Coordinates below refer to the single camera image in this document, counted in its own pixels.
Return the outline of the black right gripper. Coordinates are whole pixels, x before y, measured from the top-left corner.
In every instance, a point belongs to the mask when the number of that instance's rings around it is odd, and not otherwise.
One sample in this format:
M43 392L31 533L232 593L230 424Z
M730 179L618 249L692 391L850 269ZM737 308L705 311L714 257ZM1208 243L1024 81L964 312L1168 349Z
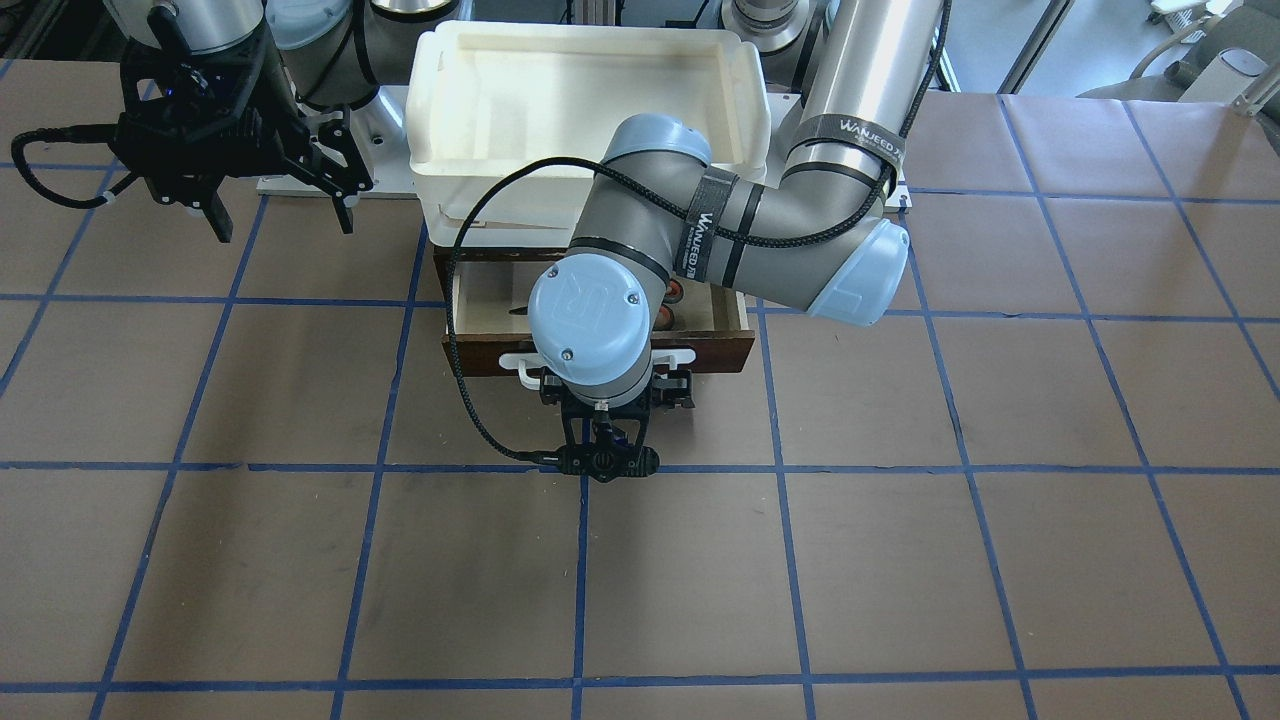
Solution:
M225 178L289 176L320 190L343 234L372 177L347 105L306 117L265 24L197 53L177 20L151 20L157 46L133 41L120 65L125 108L110 149L156 202L201 213L223 243L234 225L218 190Z

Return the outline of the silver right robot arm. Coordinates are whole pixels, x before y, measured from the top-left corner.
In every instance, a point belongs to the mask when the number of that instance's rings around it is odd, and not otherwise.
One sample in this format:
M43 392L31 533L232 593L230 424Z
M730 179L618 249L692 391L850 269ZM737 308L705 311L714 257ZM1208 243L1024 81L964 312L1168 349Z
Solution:
M234 225L223 181L284 176L316 190L344 233L407 142L389 90L421 35L470 1L109 1L128 40L109 146L151 199Z

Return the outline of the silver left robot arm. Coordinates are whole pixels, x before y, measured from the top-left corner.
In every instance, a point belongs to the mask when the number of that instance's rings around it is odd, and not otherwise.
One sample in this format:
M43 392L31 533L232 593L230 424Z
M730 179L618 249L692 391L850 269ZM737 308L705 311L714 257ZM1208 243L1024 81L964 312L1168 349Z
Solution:
M657 454L620 419L646 425L659 379L652 329L673 278L754 295L850 325L878 322L908 264L883 196L945 37L947 1L845 1L783 146L777 186L710 161L680 119L640 114L614 132L564 256L532 287L527 318L566 423L593 442L538 461L598 480L645 477Z

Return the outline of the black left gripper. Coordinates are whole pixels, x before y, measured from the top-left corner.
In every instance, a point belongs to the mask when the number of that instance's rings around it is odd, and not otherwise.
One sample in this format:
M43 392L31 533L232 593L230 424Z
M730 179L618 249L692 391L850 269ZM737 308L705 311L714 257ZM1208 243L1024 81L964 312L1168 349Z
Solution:
M556 451L540 451L538 461L600 483L655 474L660 456L645 445L652 410L694 406L692 373L687 369L655 373L636 398L618 407L584 402L549 370L541 373L539 395L544 404L559 405L566 443Z

